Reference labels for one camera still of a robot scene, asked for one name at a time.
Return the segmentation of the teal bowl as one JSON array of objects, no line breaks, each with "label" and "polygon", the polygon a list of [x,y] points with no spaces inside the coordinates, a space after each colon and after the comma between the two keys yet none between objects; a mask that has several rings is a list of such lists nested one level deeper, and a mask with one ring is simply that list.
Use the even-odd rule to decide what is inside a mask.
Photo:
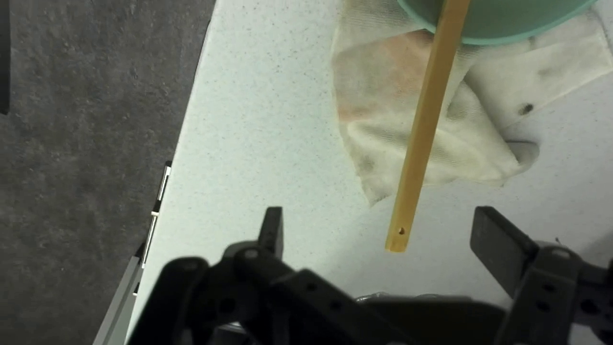
[{"label": "teal bowl", "polygon": [[[435,33],[447,3],[462,0],[397,0],[408,16]],[[540,35],[587,11],[598,0],[469,0],[462,42],[488,46]]]}]

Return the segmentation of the stained white cloth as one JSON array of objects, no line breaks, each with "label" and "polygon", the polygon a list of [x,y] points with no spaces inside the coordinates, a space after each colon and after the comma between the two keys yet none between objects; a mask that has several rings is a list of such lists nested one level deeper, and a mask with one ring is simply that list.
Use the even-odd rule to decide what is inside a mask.
[{"label": "stained white cloth", "polygon": [[[331,50],[339,131],[370,205],[397,192],[432,34],[396,0],[343,0]],[[502,186],[528,170],[538,145],[501,130],[613,72],[593,10],[520,42],[458,50],[424,185]]]}]

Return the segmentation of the wooden spoon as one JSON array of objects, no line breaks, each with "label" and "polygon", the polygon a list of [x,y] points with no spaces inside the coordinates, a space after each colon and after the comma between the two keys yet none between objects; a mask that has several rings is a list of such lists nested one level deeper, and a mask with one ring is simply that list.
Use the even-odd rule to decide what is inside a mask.
[{"label": "wooden spoon", "polygon": [[445,0],[412,122],[385,249],[404,253],[414,223],[447,83],[471,0]]}]

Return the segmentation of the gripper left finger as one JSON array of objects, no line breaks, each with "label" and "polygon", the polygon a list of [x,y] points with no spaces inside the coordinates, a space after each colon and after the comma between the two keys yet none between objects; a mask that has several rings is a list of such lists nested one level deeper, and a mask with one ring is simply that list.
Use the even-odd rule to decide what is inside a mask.
[{"label": "gripper left finger", "polygon": [[238,323],[256,345],[408,345],[408,337],[309,269],[281,258],[283,210],[270,207],[256,241],[168,262],[127,345],[210,345]]}]

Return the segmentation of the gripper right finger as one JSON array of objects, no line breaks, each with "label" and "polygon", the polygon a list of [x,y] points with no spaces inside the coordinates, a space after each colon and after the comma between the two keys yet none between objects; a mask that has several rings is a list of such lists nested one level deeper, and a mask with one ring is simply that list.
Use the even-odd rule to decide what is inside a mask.
[{"label": "gripper right finger", "polygon": [[475,208],[469,247],[512,298],[495,345],[568,345],[574,324],[613,345],[613,258],[534,241],[492,206]]}]

